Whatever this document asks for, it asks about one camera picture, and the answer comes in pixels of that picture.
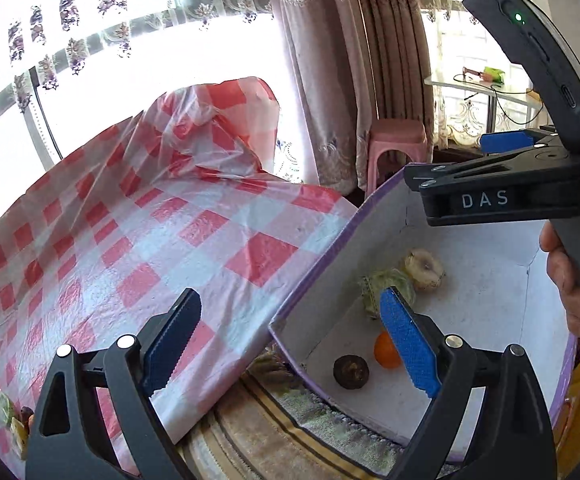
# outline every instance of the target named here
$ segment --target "table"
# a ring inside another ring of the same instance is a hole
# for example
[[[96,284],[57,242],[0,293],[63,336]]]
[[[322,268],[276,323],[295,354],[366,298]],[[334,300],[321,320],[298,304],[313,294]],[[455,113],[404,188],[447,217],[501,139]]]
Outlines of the table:
[[[486,94],[488,96],[488,118],[486,121],[486,133],[494,133],[495,124],[497,120],[497,97],[505,101],[521,104],[527,107],[526,121],[528,123],[532,120],[532,111],[541,110],[544,104],[537,101],[533,97],[524,93],[507,93],[507,92],[524,92],[525,88],[518,88],[510,85],[499,86],[493,83],[486,82],[470,82],[454,79],[456,74],[449,75],[447,73],[433,73],[432,76],[426,77],[423,82],[430,86],[446,86],[448,88],[456,88],[457,90],[465,90],[467,92]]]

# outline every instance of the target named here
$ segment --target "brown curtain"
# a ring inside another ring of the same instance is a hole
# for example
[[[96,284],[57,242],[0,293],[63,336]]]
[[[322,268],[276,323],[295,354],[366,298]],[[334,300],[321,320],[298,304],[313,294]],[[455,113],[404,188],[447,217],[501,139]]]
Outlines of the brown curtain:
[[[359,0],[372,64],[379,118],[425,125],[432,160],[434,98],[430,56],[417,0]]]
[[[349,0],[271,0],[287,39],[317,175],[342,194],[365,187],[372,108]]]

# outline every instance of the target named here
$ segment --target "sheer curtain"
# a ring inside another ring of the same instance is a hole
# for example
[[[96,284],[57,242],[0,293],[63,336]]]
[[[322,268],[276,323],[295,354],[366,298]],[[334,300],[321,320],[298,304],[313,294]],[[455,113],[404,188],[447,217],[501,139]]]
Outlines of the sheer curtain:
[[[473,70],[491,66],[505,71],[506,84],[524,91],[529,80],[523,67],[510,63],[494,38],[461,1],[419,0],[433,73],[452,78],[461,74],[464,66]],[[440,147],[447,147],[448,140],[462,146],[478,144],[485,132],[487,97],[482,94],[470,97],[472,94],[435,87],[435,142]],[[516,128],[513,121],[525,123],[526,108],[501,100],[497,107],[496,131]]]
[[[259,76],[281,105],[275,173],[305,179],[302,111],[270,0],[0,0],[0,116],[4,102],[28,106],[31,67],[63,156],[165,91]]]

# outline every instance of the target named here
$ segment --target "metal screw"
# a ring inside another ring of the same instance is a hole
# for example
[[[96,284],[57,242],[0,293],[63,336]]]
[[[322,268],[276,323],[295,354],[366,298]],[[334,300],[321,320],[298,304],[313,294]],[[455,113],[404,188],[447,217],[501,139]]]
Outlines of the metal screw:
[[[446,345],[450,348],[461,348],[464,345],[464,340],[457,335],[449,335],[446,337]]]
[[[510,345],[510,351],[512,352],[512,355],[517,357],[521,357],[526,354],[526,349],[521,345]]]
[[[67,357],[71,351],[72,347],[70,345],[61,345],[56,349],[56,354],[58,357]]]
[[[135,341],[136,338],[133,335],[122,335],[116,342],[116,346],[118,346],[118,348],[129,348]]]

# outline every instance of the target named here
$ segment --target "orange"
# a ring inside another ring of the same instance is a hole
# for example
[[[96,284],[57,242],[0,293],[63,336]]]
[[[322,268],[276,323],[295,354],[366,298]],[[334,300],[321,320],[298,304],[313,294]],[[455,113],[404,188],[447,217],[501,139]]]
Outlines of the orange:
[[[387,330],[381,332],[374,342],[374,358],[383,368],[398,368],[403,363]]]

